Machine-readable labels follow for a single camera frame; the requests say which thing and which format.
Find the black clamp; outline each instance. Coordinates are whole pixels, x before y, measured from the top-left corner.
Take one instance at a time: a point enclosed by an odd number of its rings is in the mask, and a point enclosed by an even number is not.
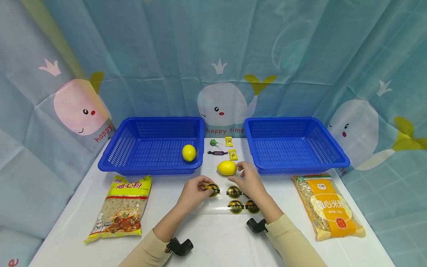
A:
[[[194,246],[190,239],[187,239],[181,244],[177,238],[172,238],[166,247],[178,256],[185,256],[193,249]]]
[[[249,226],[250,230],[255,234],[261,233],[262,231],[267,233],[268,230],[266,228],[266,223],[266,219],[262,219],[259,223],[257,223],[254,218],[250,218],[246,222],[247,226]]]

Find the beige sleeve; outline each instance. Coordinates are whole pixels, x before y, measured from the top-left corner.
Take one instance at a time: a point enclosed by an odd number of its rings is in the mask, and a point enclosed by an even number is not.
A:
[[[170,257],[166,245],[151,230],[118,267],[161,267]]]
[[[326,267],[316,250],[286,214],[277,221],[266,224],[266,228],[268,239],[282,256],[286,267]]]

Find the blue plastic basket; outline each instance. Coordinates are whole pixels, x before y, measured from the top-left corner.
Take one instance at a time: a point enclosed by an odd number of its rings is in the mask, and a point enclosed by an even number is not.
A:
[[[245,130],[260,174],[312,174],[350,165],[339,144],[315,118],[249,118]]]
[[[125,176],[191,174],[204,152],[204,121],[197,117],[125,119],[105,149],[98,168]],[[182,148],[190,144],[196,158],[187,162]]]

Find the cartoon chef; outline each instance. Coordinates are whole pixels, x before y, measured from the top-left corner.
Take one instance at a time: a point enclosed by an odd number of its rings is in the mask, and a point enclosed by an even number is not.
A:
[[[96,226],[95,226],[94,230],[92,231],[92,233],[103,232],[107,228],[106,225],[102,226],[102,223],[104,222],[104,219],[102,218],[103,216],[104,216],[103,212],[101,212],[98,215],[98,217],[97,217],[97,223],[96,223]]]

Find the pasta package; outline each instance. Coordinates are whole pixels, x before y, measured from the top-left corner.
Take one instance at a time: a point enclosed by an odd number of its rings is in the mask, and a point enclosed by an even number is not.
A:
[[[150,189],[150,176],[134,183],[115,176],[85,244],[99,238],[141,235],[141,217]]]
[[[349,235],[366,236],[365,229],[330,176],[294,176],[293,180],[317,241]]]

